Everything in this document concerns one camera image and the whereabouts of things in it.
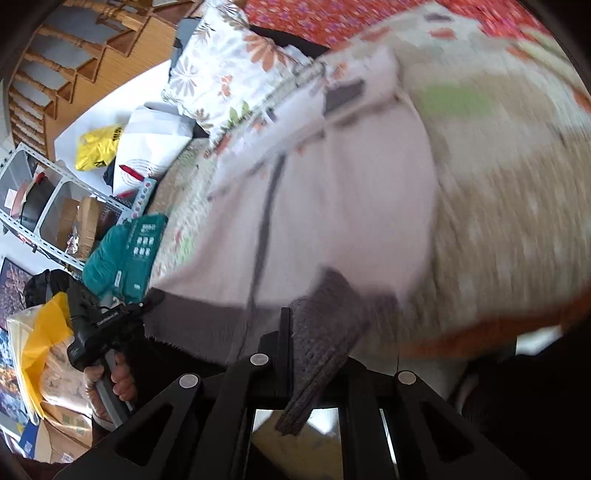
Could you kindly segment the person's left hand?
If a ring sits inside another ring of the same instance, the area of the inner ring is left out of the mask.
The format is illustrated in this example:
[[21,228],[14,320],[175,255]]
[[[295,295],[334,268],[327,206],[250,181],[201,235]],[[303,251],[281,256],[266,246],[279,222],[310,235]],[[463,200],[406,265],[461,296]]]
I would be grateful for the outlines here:
[[[131,402],[136,396],[136,387],[129,366],[122,353],[114,355],[114,362],[115,367],[111,371],[111,381],[114,383],[113,392],[121,401]],[[101,365],[86,367],[84,369],[84,388],[94,419],[99,419],[102,423],[111,423],[112,420],[96,389],[96,384],[103,377],[103,374],[104,367]]]

